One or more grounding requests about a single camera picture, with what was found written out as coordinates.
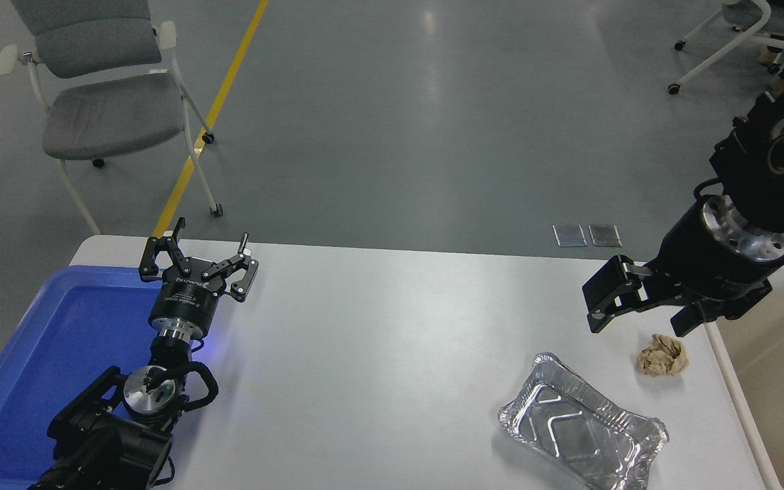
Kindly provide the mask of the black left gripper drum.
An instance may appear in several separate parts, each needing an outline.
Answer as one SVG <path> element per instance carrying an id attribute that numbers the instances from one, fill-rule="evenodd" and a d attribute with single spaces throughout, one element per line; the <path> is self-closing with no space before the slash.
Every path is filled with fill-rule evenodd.
<path id="1" fill-rule="evenodd" d="M 192 326 L 193 337 L 208 335 L 220 294 L 226 289 L 222 276 L 210 279 L 202 276 L 216 264 L 198 258 L 188 261 L 188 276 L 181 276 L 174 265 L 162 275 L 163 285 L 148 317 L 148 323 L 156 331 L 164 331 L 178 321 Z"/>

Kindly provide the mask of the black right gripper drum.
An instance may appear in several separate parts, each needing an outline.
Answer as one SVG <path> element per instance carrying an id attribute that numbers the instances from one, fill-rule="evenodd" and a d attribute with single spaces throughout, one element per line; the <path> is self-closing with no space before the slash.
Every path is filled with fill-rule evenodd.
<path id="1" fill-rule="evenodd" d="M 671 228 L 647 267 L 650 297 L 682 308 L 721 301 L 725 319 L 739 319 L 771 292 L 774 235 L 754 226 L 731 199 L 698 199 Z"/>

